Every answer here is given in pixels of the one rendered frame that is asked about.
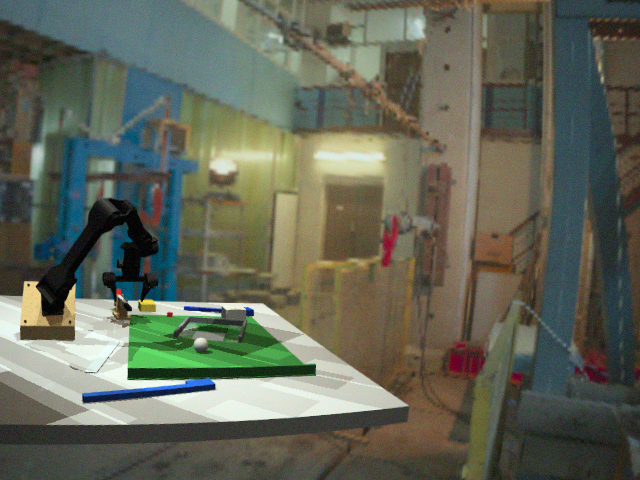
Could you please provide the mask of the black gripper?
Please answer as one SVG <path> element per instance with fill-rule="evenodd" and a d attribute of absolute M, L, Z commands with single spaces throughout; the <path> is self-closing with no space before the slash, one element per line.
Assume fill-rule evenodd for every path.
<path fill-rule="evenodd" d="M 115 276 L 115 272 L 103 273 L 103 283 L 108 288 L 111 288 L 115 302 L 117 301 L 116 282 L 143 282 L 143 289 L 140 298 L 141 302 L 154 286 L 158 286 L 158 278 L 154 273 L 145 273 L 144 276 L 139 276 L 140 263 L 141 261 L 137 263 L 129 263 L 124 260 L 122 276 Z"/>

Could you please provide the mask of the green flat mat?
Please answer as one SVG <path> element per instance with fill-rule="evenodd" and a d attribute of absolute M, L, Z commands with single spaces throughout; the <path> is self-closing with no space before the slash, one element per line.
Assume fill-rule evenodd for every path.
<path fill-rule="evenodd" d="M 229 341 L 226 341 L 226 335 L 223 341 L 206 340 L 208 349 L 197 352 L 193 347 L 195 340 L 192 339 L 192 334 L 199 328 L 197 323 L 189 322 L 188 324 L 195 326 L 186 326 L 179 338 L 174 338 L 174 331 L 187 317 L 130 314 L 128 366 L 222 367 L 303 364 L 252 317 L 246 317 L 242 343 L 235 338 L 235 335 L 239 338 L 242 326 L 227 325 L 230 326 L 227 328 L 232 327 L 232 333 L 227 331 Z M 233 333 L 234 328 L 238 329 L 238 333 Z M 229 336 L 234 337 L 234 340 Z"/>

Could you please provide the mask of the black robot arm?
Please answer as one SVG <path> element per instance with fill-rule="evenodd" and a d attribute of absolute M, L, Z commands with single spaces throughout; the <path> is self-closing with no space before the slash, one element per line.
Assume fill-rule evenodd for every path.
<path fill-rule="evenodd" d="M 123 225 L 125 221 L 129 228 L 128 237 L 133 240 L 120 246 L 120 249 L 125 250 L 125 261 L 137 263 L 141 261 L 141 257 L 158 253 L 158 239 L 143 228 L 136 208 L 128 200 L 99 199 L 88 213 L 86 228 L 65 258 L 60 264 L 51 266 L 36 284 L 36 289 L 41 293 L 42 316 L 64 314 L 64 304 L 69 291 L 77 282 L 75 272 L 79 265 L 102 233 L 112 231 L 115 226 Z M 117 260 L 117 268 L 123 270 L 124 260 Z"/>

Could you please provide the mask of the white golf ball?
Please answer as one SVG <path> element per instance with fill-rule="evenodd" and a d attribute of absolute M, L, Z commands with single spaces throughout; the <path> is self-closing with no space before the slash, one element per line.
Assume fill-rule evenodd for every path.
<path fill-rule="evenodd" d="M 198 338 L 193 343 L 193 347 L 197 352 L 204 352 L 208 349 L 208 343 L 204 338 Z"/>

